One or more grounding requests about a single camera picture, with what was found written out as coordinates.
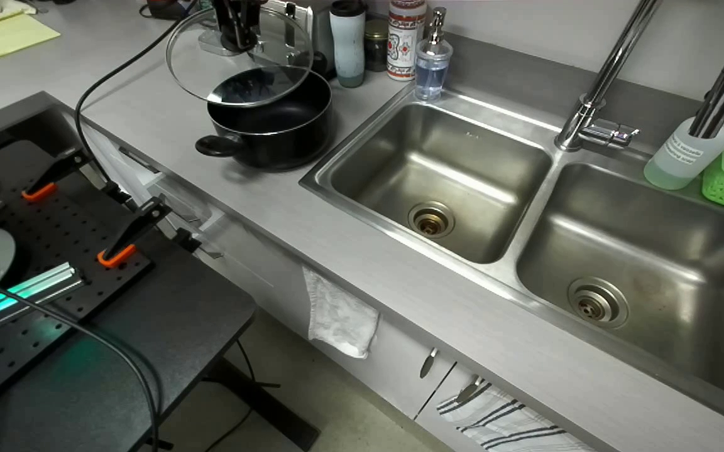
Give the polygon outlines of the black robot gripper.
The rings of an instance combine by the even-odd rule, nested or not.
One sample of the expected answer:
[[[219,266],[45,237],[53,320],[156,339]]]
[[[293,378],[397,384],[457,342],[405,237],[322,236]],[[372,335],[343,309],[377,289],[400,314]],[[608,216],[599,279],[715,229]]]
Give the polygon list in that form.
[[[242,49],[255,49],[259,44],[259,10],[264,0],[212,0],[217,10],[221,44],[236,49],[236,33],[231,23],[242,27]]]

